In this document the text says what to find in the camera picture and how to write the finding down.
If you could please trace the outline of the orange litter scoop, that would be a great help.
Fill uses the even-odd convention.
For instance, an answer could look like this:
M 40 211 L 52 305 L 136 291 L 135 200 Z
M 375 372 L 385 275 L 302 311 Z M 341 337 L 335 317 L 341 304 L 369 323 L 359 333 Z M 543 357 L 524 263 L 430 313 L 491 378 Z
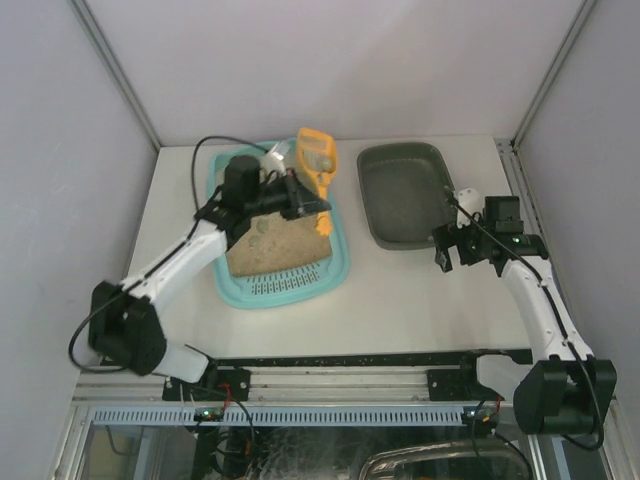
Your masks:
M 334 138 L 319 130 L 300 128 L 296 137 L 295 155 L 299 176 L 304 179 L 305 185 L 321 198 L 328 200 L 328 188 L 338 168 Z M 333 160 L 333 169 L 329 172 L 322 170 L 321 161 L 324 157 Z

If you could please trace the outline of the light blue litter box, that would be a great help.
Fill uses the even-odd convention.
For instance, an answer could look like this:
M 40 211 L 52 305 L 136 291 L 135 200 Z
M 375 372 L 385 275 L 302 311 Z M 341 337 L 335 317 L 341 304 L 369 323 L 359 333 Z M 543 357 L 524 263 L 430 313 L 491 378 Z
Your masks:
M 222 300 L 239 309 L 274 308 L 309 300 L 337 288 L 346 278 L 350 256 L 335 196 L 332 206 L 333 231 L 328 237 L 331 254 L 316 262 L 253 276 L 234 277 L 225 257 L 212 262 L 216 288 Z

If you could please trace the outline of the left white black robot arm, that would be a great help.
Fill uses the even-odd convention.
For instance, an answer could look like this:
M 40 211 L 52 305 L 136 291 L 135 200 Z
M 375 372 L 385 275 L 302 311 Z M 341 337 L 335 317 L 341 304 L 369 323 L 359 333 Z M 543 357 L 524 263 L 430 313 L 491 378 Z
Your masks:
M 209 365 L 207 355 L 168 340 L 162 311 L 201 270 L 226 255 L 249 231 L 253 218 L 277 213 L 295 221 L 330 209 L 329 201 L 307 188 L 295 169 L 263 174 L 256 157 L 233 157 L 223 184 L 196 211 L 175 246 L 139 273 L 95 287 L 87 318 L 89 347 L 138 376 L 199 382 Z

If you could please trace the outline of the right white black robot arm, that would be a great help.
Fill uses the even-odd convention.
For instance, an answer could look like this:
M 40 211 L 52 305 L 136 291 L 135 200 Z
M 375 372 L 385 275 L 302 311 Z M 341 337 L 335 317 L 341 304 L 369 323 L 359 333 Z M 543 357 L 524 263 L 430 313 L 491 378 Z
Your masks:
M 491 264 L 515 301 L 532 353 L 529 367 L 504 353 L 480 355 L 478 382 L 512 403 L 524 433 L 572 443 L 593 435 L 588 447 L 599 449 L 617 372 L 611 361 L 595 356 L 574 325 L 542 238 L 525 231 L 518 197 L 483 197 L 467 188 L 447 192 L 445 200 L 456 218 L 433 231 L 436 264 L 451 271 L 451 249 L 465 266 Z

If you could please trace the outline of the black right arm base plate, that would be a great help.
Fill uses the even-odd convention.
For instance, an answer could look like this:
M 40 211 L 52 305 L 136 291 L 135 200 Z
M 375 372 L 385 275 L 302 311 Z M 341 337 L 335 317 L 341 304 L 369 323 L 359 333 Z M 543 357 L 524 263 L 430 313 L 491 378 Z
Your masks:
M 485 388 L 477 378 L 478 353 L 445 352 L 434 356 L 426 370 L 429 399 L 432 401 L 482 400 Z

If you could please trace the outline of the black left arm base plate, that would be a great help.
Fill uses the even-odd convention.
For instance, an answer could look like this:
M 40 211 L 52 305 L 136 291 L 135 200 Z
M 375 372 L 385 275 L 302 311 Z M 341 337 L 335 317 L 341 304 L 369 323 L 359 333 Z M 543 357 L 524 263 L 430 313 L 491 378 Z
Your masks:
M 210 365 L 198 382 L 186 383 L 170 377 L 165 381 L 162 399 L 169 402 L 223 401 L 228 398 L 245 402 L 249 398 L 251 372 L 232 365 Z

